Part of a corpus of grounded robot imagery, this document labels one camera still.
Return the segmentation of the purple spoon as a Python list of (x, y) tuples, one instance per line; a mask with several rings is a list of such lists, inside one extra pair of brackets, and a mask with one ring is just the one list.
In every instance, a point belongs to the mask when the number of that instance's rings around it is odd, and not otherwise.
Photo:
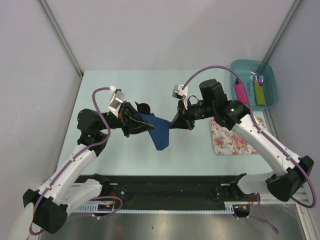
[(150, 115), (151, 108), (147, 103), (138, 103), (137, 104), (137, 111), (143, 115)]

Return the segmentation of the dark blue paper napkin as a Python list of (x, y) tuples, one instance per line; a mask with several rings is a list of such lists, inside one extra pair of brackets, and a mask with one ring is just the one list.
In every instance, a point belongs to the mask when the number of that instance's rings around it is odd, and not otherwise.
[(141, 118), (155, 126), (155, 129), (149, 130), (148, 133), (158, 151), (162, 151), (169, 146), (170, 125), (168, 120), (156, 117), (153, 113), (140, 114)]

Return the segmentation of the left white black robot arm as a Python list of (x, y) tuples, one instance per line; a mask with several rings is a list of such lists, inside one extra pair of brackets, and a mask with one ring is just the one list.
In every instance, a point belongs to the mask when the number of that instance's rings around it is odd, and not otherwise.
[(124, 101), (108, 112), (85, 108), (77, 116), (77, 128), (81, 134), (75, 148), (64, 164), (36, 190), (28, 189), (23, 194), (23, 205), (33, 204), (31, 222), (41, 231), (55, 234), (68, 217), (85, 202), (110, 196), (108, 180), (94, 175), (75, 190), (72, 184), (82, 171), (104, 150), (110, 133), (104, 130), (121, 129), (125, 137), (153, 131), (156, 125), (146, 114), (138, 112), (131, 103)]

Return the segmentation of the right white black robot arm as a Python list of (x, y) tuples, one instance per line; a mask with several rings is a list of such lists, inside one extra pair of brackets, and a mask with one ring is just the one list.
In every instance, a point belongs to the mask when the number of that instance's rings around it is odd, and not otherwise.
[(171, 129), (192, 130), (196, 120), (214, 118), (221, 126), (243, 138), (268, 163), (272, 171), (250, 175), (240, 174), (230, 188), (231, 196), (242, 201), (248, 194), (267, 193), (287, 202), (307, 181), (314, 161), (309, 156), (300, 157), (281, 144), (239, 100), (229, 100), (220, 82), (209, 79), (199, 84), (202, 100), (191, 104), (188, 88), (175, 85), (172, 96), (178, 99), (177, 113)]

